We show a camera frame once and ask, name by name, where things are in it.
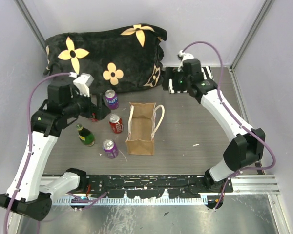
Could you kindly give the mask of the brown canvas tote bag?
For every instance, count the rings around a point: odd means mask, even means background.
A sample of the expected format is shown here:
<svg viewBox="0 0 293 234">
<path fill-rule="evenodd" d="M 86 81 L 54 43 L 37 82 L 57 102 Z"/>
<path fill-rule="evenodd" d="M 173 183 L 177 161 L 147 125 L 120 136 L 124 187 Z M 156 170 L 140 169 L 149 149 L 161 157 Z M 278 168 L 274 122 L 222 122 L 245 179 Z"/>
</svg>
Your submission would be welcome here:
<svg viewBox="0 0 293 234">
<path fill-rule="evenodd" d="M 130 103 L 128 135 L 125 141 L 130 155 L 155 155 L 155 133 L 165 115 L 163 105 L 156 103 Z"/>
</svg>

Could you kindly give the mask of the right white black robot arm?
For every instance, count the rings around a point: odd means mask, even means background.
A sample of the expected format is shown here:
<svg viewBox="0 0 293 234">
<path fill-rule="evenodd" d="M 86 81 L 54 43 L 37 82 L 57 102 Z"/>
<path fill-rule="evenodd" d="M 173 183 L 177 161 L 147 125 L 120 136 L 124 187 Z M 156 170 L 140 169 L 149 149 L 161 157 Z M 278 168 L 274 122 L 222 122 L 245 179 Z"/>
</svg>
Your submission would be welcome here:
<svg viewBox="0 0 293 234">
<path fill-rule="evenodd" d="M 163 89 L 189 93 L 212 114 L 229 139 L 222 160 L 205 171 L 203 181 L 208 191 L 216 192 L 230 175 L 262 159 L 264 131 L 254 129 L 238 115 L 198 59 L 185 60 L 180 68 L 166 67 Z"/>
</svg>

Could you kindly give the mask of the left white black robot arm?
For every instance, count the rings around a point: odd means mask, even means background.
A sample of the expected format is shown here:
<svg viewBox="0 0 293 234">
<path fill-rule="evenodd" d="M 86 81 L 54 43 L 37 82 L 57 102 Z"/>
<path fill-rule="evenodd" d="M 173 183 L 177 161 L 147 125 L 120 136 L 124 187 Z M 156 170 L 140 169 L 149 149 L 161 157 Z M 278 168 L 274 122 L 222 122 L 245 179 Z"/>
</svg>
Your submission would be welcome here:
<svg viewBox="0 0 293 234">
<path fill-rule="evenodd" d="M 42 221 L 52 202 L 70 191 L 83 193 L 87 190 L 86 172 L 76 168 L 67 169 L 46 186 L 41 186 L 40 182 L 61 131 L 78 117 L 104 119 L 111 112 L 104 99 L 102 93 L 96 93 L 94 104 L 89 89 L 82 93 L 78 85 L 48 85 L 47 99 L 30 119 L 27 146 L 17 174 L 7 192 L 0 194 L 0 207 Z"/>
</svg>

